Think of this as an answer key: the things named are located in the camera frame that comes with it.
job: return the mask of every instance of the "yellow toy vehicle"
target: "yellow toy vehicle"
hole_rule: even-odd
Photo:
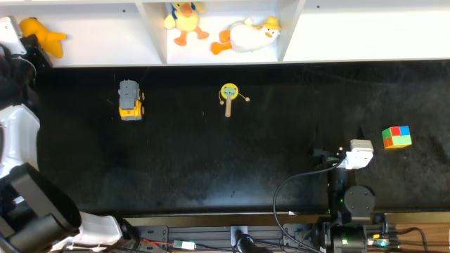
[[[135,81],[124,80],[120,82],[119,113],[122,120],[141,120],[145,109],[142,102],[146,99]]]

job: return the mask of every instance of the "colorful cube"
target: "colorful cube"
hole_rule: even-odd
[[[393,126],[382,133],[383,143],[385,148],[403,148],[412,144],[409,127],[407,126]]]

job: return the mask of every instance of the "wooden handle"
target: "wooden handle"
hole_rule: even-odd
[[[231,117],[231,96],[226,98],[225,117]]]

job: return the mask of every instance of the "duck beak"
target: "duck beak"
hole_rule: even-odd
[[[181,10],[181,13],[183,13],[183,15],[185,15],[186,17],[190,17],[192,15],[191,3],[183,4],[181,6],[180,10]]]

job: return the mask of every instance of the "plush duck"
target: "plush duck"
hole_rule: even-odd
[[[199,39],[206,39],[209,37],[209,33],[204,32],[198,27],[200,18],[197,11],[204,13],[205,5],[199,2],[174,2],[172,3],[172,12],[167,16],[164,21],[164,26],[167,29],[174,27],[181,31],[181,36],[174,41],[179,46],[185,46],[187,44],[186,37],[189,32],[196,32]]]
[[[226,49],[233,49],[238,53],[254,51],[272,44],[279,36],[281,27],[278,19],[269,17],[262,26],[253,25],[251,18],[244,22],[232,24],[229,30],[220,32],[220,42],[211,45],[213,54],[218,55]]]
[[[57,58],[63,57],[61,40],[66,39],[65,34],[47,30],[36,18],[26,18],[20,22],[19,26],[24,37],[35,34],[37,41],[45,52],[50,53]]]

